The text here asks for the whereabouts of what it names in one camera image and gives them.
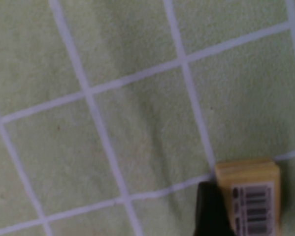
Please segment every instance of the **black handle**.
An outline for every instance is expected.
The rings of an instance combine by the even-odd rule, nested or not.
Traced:
[[[215,183],[201,182],[198,185],[194,236],[235,236],[222,192]]]

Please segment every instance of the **barcode label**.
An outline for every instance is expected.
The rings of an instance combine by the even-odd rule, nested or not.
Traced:
[[[232,206],[237,236],[275,236],[274,183],[232,186]]]

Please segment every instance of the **light green surface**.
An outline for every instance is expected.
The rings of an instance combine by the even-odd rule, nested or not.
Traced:
[[[283,236],[295,236],[295,159],[279,163],[282,173]]]
[[[45,0],[0,0],[0,113],[78,91]]]
[[[33,219],[35,210],[0,138],[0,228]]]
[[[287,21],[284,0],[173,0],[186,53]]]
[[[162,0],[61,0],[91,85],[176,58]]]
[[[4,236],[46,236],[42,226],[36,226],[13,233],[6,234]]]
[[[181,68],[96,99],[131,193],[209,172]]]
[[[134,201],[145,236],[191,236],[196,196],[195,185],[158,199]]]
[[[84,100],[7,125],[44,212],[118,197]]]
[[[58,220],[51,227],[54,236],[134,236],[123,206],[111,206]]]
[[[196,61],[191,68],[217,161],[295,150],[289,31]]]

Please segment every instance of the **white sticker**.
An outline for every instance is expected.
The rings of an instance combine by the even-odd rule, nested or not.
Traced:
[[[233,185],[231,193],[237,236],[275,236],[273,182]]]

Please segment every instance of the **barcode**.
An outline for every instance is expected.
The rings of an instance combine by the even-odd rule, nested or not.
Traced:
[[[232,187],[237,236],[274,236],[273,183]]]
[[[246,187],[245,202],[248,235],[267,234],[267,186]]]

